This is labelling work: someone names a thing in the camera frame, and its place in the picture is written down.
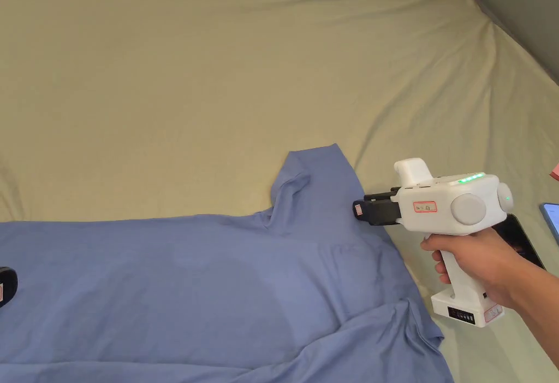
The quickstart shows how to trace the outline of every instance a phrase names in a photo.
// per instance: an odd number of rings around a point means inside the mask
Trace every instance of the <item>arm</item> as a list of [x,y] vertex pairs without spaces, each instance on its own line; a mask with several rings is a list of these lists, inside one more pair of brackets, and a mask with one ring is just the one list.
[[451,252],[460,267],[479,280],[496,303],[520,314],[543,350],[559,368],[559,279],[520,257],[495,230],[470,236],[433,235],[422,242],[434,250],[435,270],[441,281],[450,280],[441,250]]

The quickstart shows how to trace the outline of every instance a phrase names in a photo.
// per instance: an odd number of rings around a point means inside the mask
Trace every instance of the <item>wrist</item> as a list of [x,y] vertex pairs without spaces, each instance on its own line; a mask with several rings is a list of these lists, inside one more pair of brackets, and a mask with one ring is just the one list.
[[529,296],[534,291],[531,287],[537,282],[541,270],[530,261],[518,258],[508,266],[504,287],[510,299],[509,307],[520,313],[530,303]]

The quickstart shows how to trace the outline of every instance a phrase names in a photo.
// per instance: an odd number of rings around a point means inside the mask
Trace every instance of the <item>hand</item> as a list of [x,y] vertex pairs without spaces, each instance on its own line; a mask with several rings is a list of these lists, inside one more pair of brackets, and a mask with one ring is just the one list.
[[480,281],[487,295],[500,305],[514,307],[512,289],[514,279],[526,267],[523,259],[492,228],[486,228],[469,236],[432,235],[421,243],[424,250],[434,250],[437,261],[435,270],[440,280],[450,284],[441,250],[452,253],[458,265],[469,276]]

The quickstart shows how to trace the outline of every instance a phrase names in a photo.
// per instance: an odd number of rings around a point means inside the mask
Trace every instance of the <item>pink object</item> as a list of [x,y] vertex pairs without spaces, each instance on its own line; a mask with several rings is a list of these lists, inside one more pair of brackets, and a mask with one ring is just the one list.
[[559,180],[559,164],[555,167],[554,170],[550,173],[550,176],[555,180]]

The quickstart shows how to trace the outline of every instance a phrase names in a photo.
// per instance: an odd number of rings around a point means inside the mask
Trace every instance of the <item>printed label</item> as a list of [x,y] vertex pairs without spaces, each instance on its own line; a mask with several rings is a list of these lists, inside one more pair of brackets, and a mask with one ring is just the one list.
[[437,203],[435,201],[414,202],[414,211],[416,213],[436,213]]
[[491,320],[496,318],[499,314],[503,313],[503,306],[496,304],[491,309],[487,310],[484,314],[485,322],[489,323]]

